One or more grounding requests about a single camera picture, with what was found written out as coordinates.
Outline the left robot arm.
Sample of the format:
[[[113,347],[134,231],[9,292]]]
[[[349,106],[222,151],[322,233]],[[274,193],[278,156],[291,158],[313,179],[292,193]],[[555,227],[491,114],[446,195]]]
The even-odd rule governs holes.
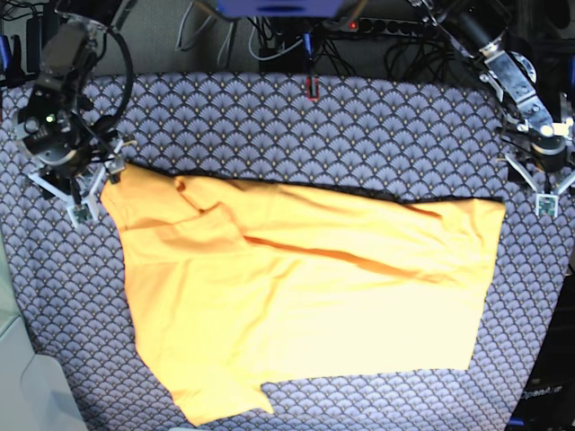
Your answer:
[[[516,37],[499,1],[413,1],[420,19],[433,26],[463,57],[479,67],[479,80],[502,109],[498,132],[511,146],[504,160],[511,179],[535,194],[537,216],[556,217],[561,195],[574,185],[574,109],[565,92],[544,88],[543,75],[526,40]]]

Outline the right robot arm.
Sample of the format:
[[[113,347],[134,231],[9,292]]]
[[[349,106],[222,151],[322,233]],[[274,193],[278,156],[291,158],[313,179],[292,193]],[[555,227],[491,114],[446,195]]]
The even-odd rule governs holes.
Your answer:
[[[11,138],[34,163],[29,179],[45,198],[65,206],[74,227],[97,219],[96,193],[101,182],[117,183],[126,164],[121,149],[128,143],[117,125],[125,113],[135,81],[132,57],[120,34],[132,1],[59,1],[64,23],[41,51],[40,72],[27,104],[13,115]],[[84,94],[90,74],[113,38],[126,68],[119,106],[93,125],[83,118],[93,105]]]

